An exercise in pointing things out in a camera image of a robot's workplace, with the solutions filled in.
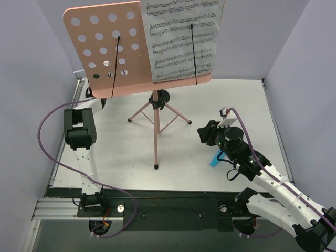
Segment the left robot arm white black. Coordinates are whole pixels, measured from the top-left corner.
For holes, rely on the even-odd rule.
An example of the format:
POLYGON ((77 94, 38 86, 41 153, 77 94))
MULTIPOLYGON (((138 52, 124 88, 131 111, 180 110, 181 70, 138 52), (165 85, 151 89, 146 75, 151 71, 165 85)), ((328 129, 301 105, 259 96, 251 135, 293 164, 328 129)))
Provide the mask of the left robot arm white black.
POLYGON ((80 207, 102 216, 108 210, 108 203, 102 186, 96 183, 98 173, 93 145, 97 140, 97 131, 94 115, 105 107, 106 99, 94 98, 91 88, 87 88, 85 97, 90 101, 64 111, 64 137, 81 172, 80 207))

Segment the sheet music page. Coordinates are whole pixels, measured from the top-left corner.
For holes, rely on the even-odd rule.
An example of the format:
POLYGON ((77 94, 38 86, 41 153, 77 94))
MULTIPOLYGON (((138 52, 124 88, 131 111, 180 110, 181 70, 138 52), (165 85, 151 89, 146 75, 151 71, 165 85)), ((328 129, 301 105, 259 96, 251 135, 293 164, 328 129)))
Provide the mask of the sheet music page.
POLYGON ((153 82, 214 71, 224 6, 220 0, 140 2, 153 82))

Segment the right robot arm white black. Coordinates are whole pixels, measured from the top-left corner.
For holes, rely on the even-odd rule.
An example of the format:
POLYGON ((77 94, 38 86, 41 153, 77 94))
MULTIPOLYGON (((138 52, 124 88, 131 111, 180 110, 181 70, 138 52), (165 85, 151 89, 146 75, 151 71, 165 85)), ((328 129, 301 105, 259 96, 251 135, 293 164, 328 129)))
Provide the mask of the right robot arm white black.
POLYGON ((238 167, 238 173, 266 190, 275 201, 251 188, 235 199, 237 213, 263 217, 291 234, 304 251, 324 251, 335 239, 335 208, 325 208, 293 186, 251 145, 245 128, 224 126, 211 120, 197 129, 200 140, 220 151, 238 167))

